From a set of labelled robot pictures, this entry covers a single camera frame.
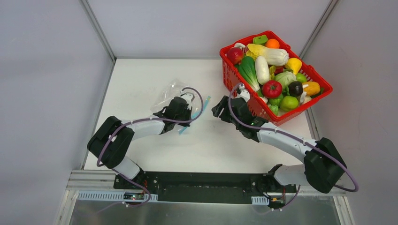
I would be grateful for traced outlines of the clear zip top bag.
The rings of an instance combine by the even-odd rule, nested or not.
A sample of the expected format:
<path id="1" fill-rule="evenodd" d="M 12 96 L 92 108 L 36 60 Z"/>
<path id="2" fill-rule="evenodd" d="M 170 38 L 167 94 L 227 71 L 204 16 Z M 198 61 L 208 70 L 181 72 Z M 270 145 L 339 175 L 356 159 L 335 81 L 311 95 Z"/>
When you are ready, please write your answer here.
<path id="1" fill-rule="evenodd" d="M 191 106 L 191 119 L 195 119 L 200 115 L 200 112 L 205 110 L 211 96 L 202 95 L 187 86 L 184 82 L 174 79 L 159 95 L 158 99 L 151 106 L 151 111 L 156 113 L 163 107 L 168 106 L 174 97 L 179 97 L 182 93 L 191 92 L 195 94 L 195 99 Z"/>

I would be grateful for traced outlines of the dark purple toy mangosteen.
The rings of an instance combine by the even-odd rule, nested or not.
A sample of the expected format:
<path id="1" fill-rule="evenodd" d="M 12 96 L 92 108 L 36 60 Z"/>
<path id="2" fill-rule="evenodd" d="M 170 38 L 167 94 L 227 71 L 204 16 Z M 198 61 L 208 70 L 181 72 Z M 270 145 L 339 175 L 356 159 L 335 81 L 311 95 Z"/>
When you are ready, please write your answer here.
<path id="1" fill-rule="evenodd" d="M 304 91 L 303 84 L 300 81 L 291 82 L 287 86 L 287 93 L 292 97 L 300 97 Z"/>

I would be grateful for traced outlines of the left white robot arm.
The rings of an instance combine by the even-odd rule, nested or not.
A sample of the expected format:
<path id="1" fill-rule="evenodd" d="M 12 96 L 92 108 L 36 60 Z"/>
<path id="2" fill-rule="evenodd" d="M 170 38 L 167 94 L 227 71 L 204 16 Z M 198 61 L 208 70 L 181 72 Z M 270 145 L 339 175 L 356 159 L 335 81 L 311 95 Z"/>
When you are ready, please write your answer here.
<path id="1" fill-rule="evenodd" d="M 127 186 L 139 189 L 143 184 L 139 174 L 142 169 L 126 156 L 130 143 L 146 136 L 164 134 L 175 125 L 188 127 L 190 124 L 183 121 L 191 120 L 193 99 L 192 93 L 174 97 L 168 106 L 153 114 L 152 120 L 131 123 L 121 129 L 119 127 L 127 122 L 110 116 L 89 140 L 87 149 L 95 157 L 101 157 L 105 167 L 124 175 Z"/>

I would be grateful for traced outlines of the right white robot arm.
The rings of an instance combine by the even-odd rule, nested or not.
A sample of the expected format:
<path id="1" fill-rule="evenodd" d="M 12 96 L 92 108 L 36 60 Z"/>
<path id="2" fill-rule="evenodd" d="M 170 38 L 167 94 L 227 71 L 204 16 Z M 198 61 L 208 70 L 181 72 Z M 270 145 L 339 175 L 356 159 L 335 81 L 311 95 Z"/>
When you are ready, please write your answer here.
<path id="1" fill-rule="evenodd" d="M 289 184 L 306 184 L 327 194 L 344 174 L 346 163 L 330 139 L 295 136 L 263 117 L 253 116 L 242 97 L 223 96 L 211 111 L 213 116 L 232 123 L 245 138 L 274 146 L 301 162 L 276 165 L 268 172 L 266 185 L 272 192 Z"/>

